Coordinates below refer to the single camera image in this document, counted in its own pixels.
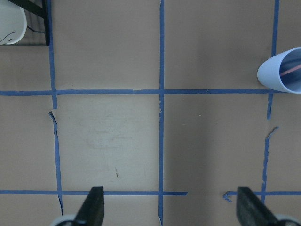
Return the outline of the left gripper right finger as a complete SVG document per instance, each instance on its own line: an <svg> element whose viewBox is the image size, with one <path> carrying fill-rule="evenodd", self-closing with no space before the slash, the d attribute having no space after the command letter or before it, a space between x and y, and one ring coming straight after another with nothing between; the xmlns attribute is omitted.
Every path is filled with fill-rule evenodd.
<svg viewBox="0 0 301 226"><path fill-rule="evenodd" d="M241 226L282 225L249 187L237 189L236 216Z"/></svg>

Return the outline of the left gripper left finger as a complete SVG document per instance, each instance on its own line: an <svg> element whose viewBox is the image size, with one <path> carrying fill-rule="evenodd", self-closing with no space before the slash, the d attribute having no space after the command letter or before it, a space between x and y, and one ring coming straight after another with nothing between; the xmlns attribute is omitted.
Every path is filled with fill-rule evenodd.
<svg viewBox="0 0 301 226"><path fill-rule="evenodd" d="M104 190L103 187L92 187L79 209L75 226L101 226L104 219Z"/></svg>

